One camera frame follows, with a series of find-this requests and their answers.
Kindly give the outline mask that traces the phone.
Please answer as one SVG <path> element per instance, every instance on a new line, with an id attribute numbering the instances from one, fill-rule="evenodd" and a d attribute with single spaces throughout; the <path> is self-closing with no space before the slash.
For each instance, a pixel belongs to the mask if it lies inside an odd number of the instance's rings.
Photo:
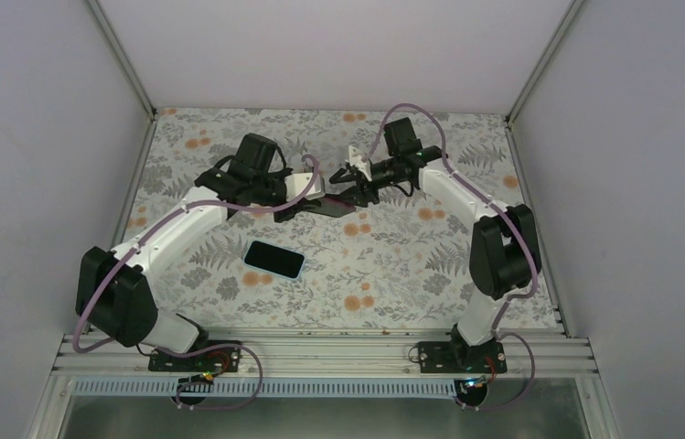
<path id="1" fill-rule="evenodd" d="M 263 241 L 252 241 L 243 257 L 246 266 L 290 280 L 300 277 L 305 261 L 306 257 L 300 252 Z"/>
<path id="2" fill-rule="evenodd" d="M 347 216 L 357 210 L 355 206 L 351 206 L 347 203 L 333 199 L 333 206 L 329 209 L 313 209 L 311 213 L 327 216 L 330 218 L 342 218 Z"/>

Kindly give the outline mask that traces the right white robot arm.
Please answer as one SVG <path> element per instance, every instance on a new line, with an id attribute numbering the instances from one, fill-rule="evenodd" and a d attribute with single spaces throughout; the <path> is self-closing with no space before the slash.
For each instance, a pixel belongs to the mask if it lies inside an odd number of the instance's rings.
<path id="1" fill-rule="evenodd" d="M 469 273 L 477 291 L 453 326 L 446 352 L 456 369 L 471 372 L 491 355 L 511 301 L 526 297 L 525 288 L 538 288 L 541 254 L 533 212 L 524 204 L 500 207 L 454 168 L 445 145 L 423 145 L 410 119 L 387 123 L 382 132 L 388 158 L 374 163 L 351 146 L 347 163 L 330 178 L 348 184 L 335 198 L 365 208 L 379 202 L 382 189 L 407 183 L 446 202 L 470 229 Z"/>

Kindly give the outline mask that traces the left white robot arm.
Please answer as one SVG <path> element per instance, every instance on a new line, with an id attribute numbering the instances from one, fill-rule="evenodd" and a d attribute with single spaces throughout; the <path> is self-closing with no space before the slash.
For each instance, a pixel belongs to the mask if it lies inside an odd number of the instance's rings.
<path id="1" fill-rule="evenodd" d="M 184 369 L 201 368 L 209 357 L 205 330 L 159 308 L 152 284 L 191 244 L 237 212 L 277 214 L 323 197 L 316 157 L 303 155 L 308 164 L 304 173 L 287 164 L 272 171 L 273 158 L 282 153 L 275 141 L 246 134 L 235 154 L 200 174 L 180 201 L 147 229 L 110 250 L 87 251 L 80 265 L 74 351 L 100 347 L 80 343 L 83 329 L 92 326 L 108 341 L 127 348 L 148 345 L 172 352 Z"/>

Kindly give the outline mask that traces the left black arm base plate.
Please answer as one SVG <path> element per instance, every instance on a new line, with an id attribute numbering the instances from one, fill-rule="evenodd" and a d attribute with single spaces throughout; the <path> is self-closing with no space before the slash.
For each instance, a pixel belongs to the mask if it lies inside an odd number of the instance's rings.
<path id="1" fill-rule="evenodd" d="M 237 372 L 241 358 L 240 342 L 235 340 L 209 340 L 206 348 L 215 349 L 194 357 L 180 358 L 154 350 L 148 363 L 152 372 L 211 373 Z"/>

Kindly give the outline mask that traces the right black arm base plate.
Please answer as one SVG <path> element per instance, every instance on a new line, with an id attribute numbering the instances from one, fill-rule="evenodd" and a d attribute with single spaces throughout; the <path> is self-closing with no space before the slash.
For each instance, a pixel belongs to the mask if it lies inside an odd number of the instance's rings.
<path id="1" fill-rule="evenodd" d="M 503 345 L 496 340 L 472 347 L 464 342 L 422 341 L 408 351 L 408 358 L 420 366 L 422 374 L 498 374 L 508 371 Z"/>

